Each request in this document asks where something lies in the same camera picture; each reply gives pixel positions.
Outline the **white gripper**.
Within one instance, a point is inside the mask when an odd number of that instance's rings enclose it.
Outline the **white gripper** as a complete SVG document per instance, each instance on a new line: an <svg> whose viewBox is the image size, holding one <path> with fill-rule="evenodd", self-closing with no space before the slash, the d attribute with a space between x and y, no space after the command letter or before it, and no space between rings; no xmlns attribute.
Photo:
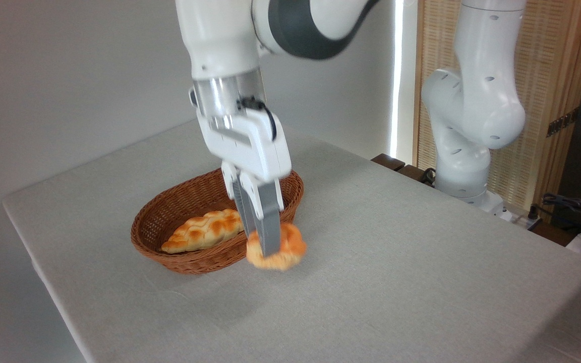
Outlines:
<svg viewBox="0 0 581 363"><path fill-rule="evenodd" d="M208 151L224 160L221 172L226 192L235 202L245 236L258 233L265 258L278 253L284 210L278 179L292 169L281 122L274 113L247 108L228 117L232 128L215 129L212 118L200 110L196 113Z"/></svg>

